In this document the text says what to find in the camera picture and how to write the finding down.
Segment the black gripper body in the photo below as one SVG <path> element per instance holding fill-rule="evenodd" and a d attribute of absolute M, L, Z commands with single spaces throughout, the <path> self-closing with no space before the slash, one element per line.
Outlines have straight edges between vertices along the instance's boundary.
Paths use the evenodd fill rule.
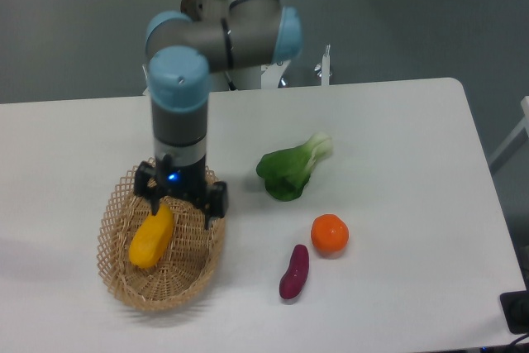
<path fill-rule="evenodd" d="M 174 165 L 166 155 L 155 158 L 155 199 L 177 198 L 191 204 L 206 202 L 206 156 L 190 165 Z"/>

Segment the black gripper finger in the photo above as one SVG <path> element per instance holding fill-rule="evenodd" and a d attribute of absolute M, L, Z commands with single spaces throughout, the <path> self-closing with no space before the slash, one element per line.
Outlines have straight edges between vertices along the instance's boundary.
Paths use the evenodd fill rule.
<path fill-rule="evenodd" d="M 209 230 L 215 220 L 224 218 L 227 210 L 228 192 L 226 182 L 216 181 L 213 184 L 208 184 L 202 205 L 204 229 Z"/>
<path fill-rule="evenodd" d="M 150 204 L 150 212 L 155 216 L 160 210 L 160 200 L 164 190 L 157 182 L 156 168 L 147 161 L 142 161 L 134 176 L 133 193 Z"/>

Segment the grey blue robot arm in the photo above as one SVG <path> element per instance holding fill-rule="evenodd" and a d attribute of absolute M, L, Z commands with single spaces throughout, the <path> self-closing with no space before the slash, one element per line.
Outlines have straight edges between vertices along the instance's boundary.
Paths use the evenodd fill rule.
<path fill-rule="evenodd" d="M 303 47 L 300 18 L 280 0 L 226 0 L 219 17 L 186 11 L 155 16 L 145 34 L 155 163 L 136 171 L 134 193 L 158 212 L 164 197 L 191 203 L 207 222 L 226 215 L 227 186 L 206 180 L 211 77 L 277 64 Z"/>

